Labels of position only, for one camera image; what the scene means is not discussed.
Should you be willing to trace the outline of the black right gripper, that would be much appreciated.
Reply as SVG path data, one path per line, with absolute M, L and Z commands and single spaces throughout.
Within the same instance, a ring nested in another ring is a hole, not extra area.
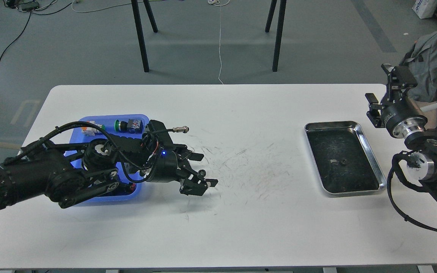
M 409 138 L 425 131 L 427 118 L 420 108 L 407 97 L 418 82 L 406 66 L 382 64 L 387 75 L 386 92 L 378 102 L 375 94 L 365 93 L 369 104 L 366 116 L 375 128 L 385 128 L 393 138 Z

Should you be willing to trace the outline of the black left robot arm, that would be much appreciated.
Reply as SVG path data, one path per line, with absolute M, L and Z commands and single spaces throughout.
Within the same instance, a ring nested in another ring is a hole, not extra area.
M 115 134 L 97 123 L 70 122 L 22 147 L 0 163 L 0 210 L 40 195 L 66 209 L 115 191 L 132 192 L 142 182 L 177 181 L 181 194 L 194 196 L 217 185 L 190 165 L 203 154 L 172 141 L 170 133 L 187 133 L 187 126 L 133 122 L 117 120 Z

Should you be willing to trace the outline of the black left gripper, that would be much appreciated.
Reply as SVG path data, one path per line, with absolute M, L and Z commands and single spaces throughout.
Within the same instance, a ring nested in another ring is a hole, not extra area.
M 217 179 L 201 177 L 198 173 L 186 177 L 181 171 L 184 161 L 200 162 L 204 154 L 189 150 L 185 144 L 177 144 L 173 147 L 159 146 L 156 152 L 156 160 L 151 171 L 146 175 L 146 182 L 168 183 L 171 181 L 180 182 L 180 193 L 184 195 L 202 196 L 209 188 L 218 184 Z

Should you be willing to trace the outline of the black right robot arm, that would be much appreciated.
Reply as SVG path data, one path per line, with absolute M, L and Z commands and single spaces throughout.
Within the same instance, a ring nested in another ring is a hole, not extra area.
M 366 116 L 375 128 L 385 128 L 392 138 L 403 139 L 406 151 L 394 154 L 387 175 L 387 195 L 404 221 L 437 232 L 437 228 L 408 216 L 395 203 L 391 185 L 394 176 L 407 188 L 427 193 L 437 202 L 437 127 L 426 129 L 427 117 L 408 97 L 417 86 L 415 77 L 406 66 L 382 64 L 387 75 L 386 92 L 382 100 L 366 93 L 369 104 Z

